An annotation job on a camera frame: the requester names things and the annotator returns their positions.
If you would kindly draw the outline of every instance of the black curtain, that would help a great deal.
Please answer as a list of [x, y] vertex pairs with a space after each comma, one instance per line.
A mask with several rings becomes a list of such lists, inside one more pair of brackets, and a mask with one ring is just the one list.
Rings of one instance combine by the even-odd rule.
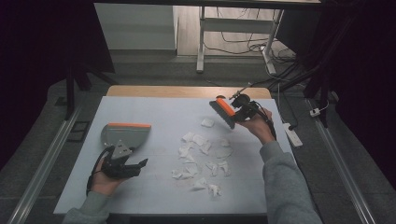
[[18, 148], [71, 64], [114, 72], [89, 1], [0, 2], [1, 166]]
[[367, 1], [335, 54], [331, 87], [341, 119], [396, 189], [395, 41], [395, 2]]

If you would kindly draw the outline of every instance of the torn paper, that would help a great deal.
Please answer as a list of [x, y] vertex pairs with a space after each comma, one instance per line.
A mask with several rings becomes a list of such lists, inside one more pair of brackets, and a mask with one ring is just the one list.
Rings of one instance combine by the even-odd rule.
[[193, 137], [194, 137], [194, 133], [188, 132], [181, 139], [185, 142], [192, 142]]
[[189, 153], [186, 156], [186, 160], [184, 161], [184, 163], [195, 163], [195, 159], [194, 157]]
[[206, 128], [211, 128], [215, 124], [215, 121], [213, 119], [204, 119], [201, 122], [201, 125], [206, 127]]
[[187, 144], [187, 145], [185, 145], [183, 147], [180, 147], [178, 149], [178, 156], [180, 158], [186, 158], [189, 155], [190, 148], [191, 148], [191, 144]]
[[207, 183], [206, 179], [202, 177], [201, 179], [195, 181], [193, 188], [194, 189], [206, 189]]
[[186, 164], [186, 170], [192, 175], [198, 174], [198, 167], [195, 163]]
[[209, 162], [206, 163], [206, 166], [207, 166], [207, 168], [209, 168], [212, 171], [212, 175], [213, 176], [218, 175], [218, 165], [217, 164], [215, 164], [214, 162], [209, 161]]
[[192, 138], [192, 141], [194, 142], [194, 143], [196, 143], [198, 146], [203, 146], [206, 142], [207, 142], [207, 139], [206, 138], [204, 138], [204, 137], [202, 137], [201, 135], [199, 135], [199, 134], [195, 134], [194, 135], [194, 137]]
[[218, 164], [219, 168], [224, 170], [224, 175], [228, 176], [231, 174], [230, 168], [228, 167], [227, 161], [222, 161]]
[[193, 178], [193, 177], [194, 177], [193, 174], [183, 172], [183, 173], [181, 173], [181, 177], [179, 179], [189, 179], [189, 178]]
[[216, 149], [216, 157], [219, 159], [227, 158], [233, 154], [231, 147], [221, 147]]
[[227, 139], [227, 138], [221, 138], [220, 139], [220, 144], [223, 146], [223, 147], [230, 147], [231, 145], [230, 145], [230, 141]]
[[172, 177], [174, 179], [188, 179], [193, 178], [194, 175], [187, 172], [180, 172], [179, 170], [172, 170]]
[[175, 179], [181, 178], [182, 174], [179, 170], [172, 170], [172, 177]]
[[209, 149], [212, 146], [212, 144], [210, 142], [206, 142], [205, 144], [203, 144], [201, 147], [199, 147], [199, 149], [206, 155], [209, 155]]
[[208, 189], [209, 189], [209, 193], [211, 193], [213, 197], [221, 195], [220, 187], [217, 185], [209, 185]]

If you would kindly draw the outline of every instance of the power strip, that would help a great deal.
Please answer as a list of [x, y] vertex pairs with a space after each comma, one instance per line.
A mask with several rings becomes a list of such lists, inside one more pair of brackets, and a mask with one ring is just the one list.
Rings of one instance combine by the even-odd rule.
[[300, 138], [298, 137], [297, 133], [294, 130], [289, 130], [289, 123], [284, 123], [283, 127], [285, 128], [285, 132], [288, 135], [289, 140], [291, 141], [291, 144], [294, 147], [300, 147], [303, 145], [301, 142]]

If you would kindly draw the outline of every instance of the white table surface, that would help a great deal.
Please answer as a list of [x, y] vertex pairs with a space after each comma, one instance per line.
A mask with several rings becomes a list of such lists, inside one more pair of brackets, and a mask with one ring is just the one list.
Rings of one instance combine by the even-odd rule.
[[[266, 214], [263, 161], [259, 154], [261, 143], [245, 128], [236, 125], [231, 130], [225, 121], [211, 108], [212, 99], [153, 98], [105, 96], [98, 107], [92, 126], [63, 194], [55, 208], [55, 214], [65, 214], [70, 208], [79, 208], [86, 196], [87, 179], [97, 157], [105, 148], [101, 144], [101, 131], [109, 122], [149, 123], [148, 140], [138, 148], [128, 164], [148, 158], [140, 176], [122, 183], [113, 195], [108, 210], [129, 215], [194, 215], [194, 214]], [[284, 151], [291, 153], [289, 140], [283, 130], [274, 100], [256, 100], [273, 112], [277, 141]], [[205, 118], [213, 119], [212, 128], [201, 126]], [[193, 179], [176, 180], [172, 170], [182, 168], [184, 159], [178, 149], [184, 146], [181, 137], [196, 133], [212, 143], [209, 156], [197, 146], [191, 155], [202, 166], [202, 172]], [[220, 162], [215, 151], [222, 148], [221, 138], [227, 138], [233, 154], [225, 159], [231, 175], [210, 176], [207, 161]], [[209, 184], [221, 187], [221, 196], [213, 197], [207, 189], [192, 190], [195, 180], [205, 177]]]

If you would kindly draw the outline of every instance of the metal stand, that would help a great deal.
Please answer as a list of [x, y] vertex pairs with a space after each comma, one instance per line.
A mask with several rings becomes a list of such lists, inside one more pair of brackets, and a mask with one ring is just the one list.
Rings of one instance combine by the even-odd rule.
[[283, 10], [280, 10], [274, 21], [238, 20], [224, 18], [205, 18], [205, 7], [200, 7], [200, 39], [197, 57], [197, 73], [204, 72], [204, 34], [205, 32], [229, 32], [229, 33], [253, 33], [269, 34], [269, 40], [262, 51], [265, 64], [271, 75], [276, 74], [276, 70], [269, 56], [271, 45], [274, 41], [277, 27], [280, 22]]
[[275, 35], [276, 35], [277, 27], [279, 26], [279, 22], [280, 22], [280, 18], [282, 17], [282, 14], [283, 14], [283, 10], [280, 10], [277, 13], [276, 18], [274, 20], [274, 23], [272, 25], [270, 36], [268, 37], [267, 45], [265, 46], [264, 50], [262, 51], [262, 56], [264, 57], [264, 62], [265, 62], [265, 65], [267, 66], [268, 73], [270, 75], [275, 75], [276, 74], [276, 70], [274, 68], [274, 64], [273, 64], [273, 62], [271, 60], [270, 50], [271, 50], [272, 44], [274, 42], [274, 38], [275, 38]]

